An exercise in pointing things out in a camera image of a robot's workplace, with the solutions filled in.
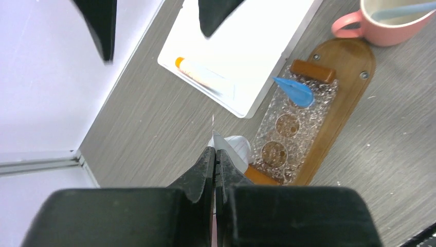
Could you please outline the brown wooden block back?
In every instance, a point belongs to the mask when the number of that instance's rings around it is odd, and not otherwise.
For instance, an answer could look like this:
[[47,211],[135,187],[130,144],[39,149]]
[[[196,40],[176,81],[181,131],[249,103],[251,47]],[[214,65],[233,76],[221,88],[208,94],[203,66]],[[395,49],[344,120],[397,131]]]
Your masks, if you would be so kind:
[[318,80],[324,84],[330,84],[336,79],[335,69],[323,67],[303,60],[294,60],[289,71],[294,74]]

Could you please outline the clear glass holder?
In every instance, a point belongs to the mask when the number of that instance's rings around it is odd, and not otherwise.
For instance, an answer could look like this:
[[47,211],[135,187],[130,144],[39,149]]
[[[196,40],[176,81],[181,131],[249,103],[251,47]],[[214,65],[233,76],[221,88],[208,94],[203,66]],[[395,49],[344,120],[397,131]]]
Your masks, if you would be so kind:
[[310,106],[296,105],[277,87],[251,145],[250,167],[264,176],[259,184],[287,185],[295,181],[338,91],[338,80],[322,82],[285,71],[283,79],[308,86],[314,95]]

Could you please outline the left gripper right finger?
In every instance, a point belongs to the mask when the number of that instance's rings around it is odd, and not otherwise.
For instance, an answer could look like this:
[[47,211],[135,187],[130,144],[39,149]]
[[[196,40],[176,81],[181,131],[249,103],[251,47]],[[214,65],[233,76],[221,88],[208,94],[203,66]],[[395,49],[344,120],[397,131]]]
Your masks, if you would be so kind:
[[216,153],[218,246],[381,246],[365,201],[328,186],[255,185]]

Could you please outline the blue toothpaste tube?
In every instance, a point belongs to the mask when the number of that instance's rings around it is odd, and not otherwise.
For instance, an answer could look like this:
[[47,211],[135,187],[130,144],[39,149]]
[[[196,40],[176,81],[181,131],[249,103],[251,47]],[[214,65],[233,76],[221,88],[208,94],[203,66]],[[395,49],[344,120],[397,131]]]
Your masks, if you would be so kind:
[[294,105],[308,108],[313,104],[314,93],[305,84],[280,77],[273,77],[273,80]]

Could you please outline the white plastic tray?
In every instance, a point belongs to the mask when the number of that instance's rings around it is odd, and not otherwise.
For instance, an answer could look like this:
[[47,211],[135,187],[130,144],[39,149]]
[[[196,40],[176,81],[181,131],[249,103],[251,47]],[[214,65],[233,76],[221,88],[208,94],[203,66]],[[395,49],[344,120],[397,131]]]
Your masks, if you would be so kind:
[[[321,1],[244,1],[206,38],[197,1],[184,1],[158,56],[158,64],[238,118],[252,118],[291,55]],[[185,76],[178,57],[234,84],[234,98],[220,96]]]

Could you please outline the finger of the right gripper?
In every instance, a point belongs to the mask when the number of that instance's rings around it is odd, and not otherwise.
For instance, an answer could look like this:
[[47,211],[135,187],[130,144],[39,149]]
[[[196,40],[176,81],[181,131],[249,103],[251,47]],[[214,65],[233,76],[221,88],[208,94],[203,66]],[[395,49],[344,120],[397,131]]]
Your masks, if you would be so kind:
[[243,1],[198,0],[199,24],[202,34],[206,38],[210,38]]
[[104,63],[112,63],[115,52],[117,0],[73,0],[82,14]]

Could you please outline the oval wooden tray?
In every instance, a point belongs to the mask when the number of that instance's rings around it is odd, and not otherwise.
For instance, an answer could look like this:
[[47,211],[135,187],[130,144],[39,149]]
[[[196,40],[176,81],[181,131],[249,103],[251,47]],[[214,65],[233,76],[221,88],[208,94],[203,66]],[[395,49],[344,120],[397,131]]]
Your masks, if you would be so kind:
[[337,95],[294,182],[308,185],[367,89],[376,68],[375,56],[360,39],[332,39],[305,60],[336,70]]

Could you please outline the pink mug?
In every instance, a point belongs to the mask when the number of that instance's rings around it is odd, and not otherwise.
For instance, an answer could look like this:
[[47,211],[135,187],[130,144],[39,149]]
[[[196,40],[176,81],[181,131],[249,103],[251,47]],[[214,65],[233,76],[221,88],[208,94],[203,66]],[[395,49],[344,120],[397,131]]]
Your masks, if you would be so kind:
[[360,9],[337,19],[331,32],[337,38],[364,38],[380,47],[397,45],[421,31],[433,18],[435,10],[382,21],[372,19],[372,14],[383,9],[423,3],[427,1],[360,0]]

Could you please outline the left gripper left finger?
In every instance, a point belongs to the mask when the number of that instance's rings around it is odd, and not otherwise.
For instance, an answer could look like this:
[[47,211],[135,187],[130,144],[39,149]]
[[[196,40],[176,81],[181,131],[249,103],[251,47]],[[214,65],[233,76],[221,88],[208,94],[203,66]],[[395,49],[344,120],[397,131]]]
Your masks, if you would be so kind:
[[215,150],[167,187],[63,189],[23,246],[211,246]]

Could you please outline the white toothpaste tube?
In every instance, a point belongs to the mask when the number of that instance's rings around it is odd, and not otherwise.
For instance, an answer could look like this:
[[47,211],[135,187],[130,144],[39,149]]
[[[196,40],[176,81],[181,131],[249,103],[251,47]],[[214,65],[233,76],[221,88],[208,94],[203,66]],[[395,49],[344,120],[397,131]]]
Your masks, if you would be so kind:
[[212,138],[208,143],[215,150],[225,150],[235,167],[244,174],[252,162],[251,146],[249,141],[240,135],[222,137],[217,131],[212,131]]

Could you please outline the orange cap toothpaste tube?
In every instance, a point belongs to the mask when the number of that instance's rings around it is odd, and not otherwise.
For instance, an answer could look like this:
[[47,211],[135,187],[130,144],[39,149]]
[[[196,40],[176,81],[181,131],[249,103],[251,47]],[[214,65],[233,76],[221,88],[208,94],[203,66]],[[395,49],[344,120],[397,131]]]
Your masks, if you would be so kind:
[[176,58],[175,66],[185,76],[214,93],[230,99],[234,98],[234,84],[208,68],[183,57]]

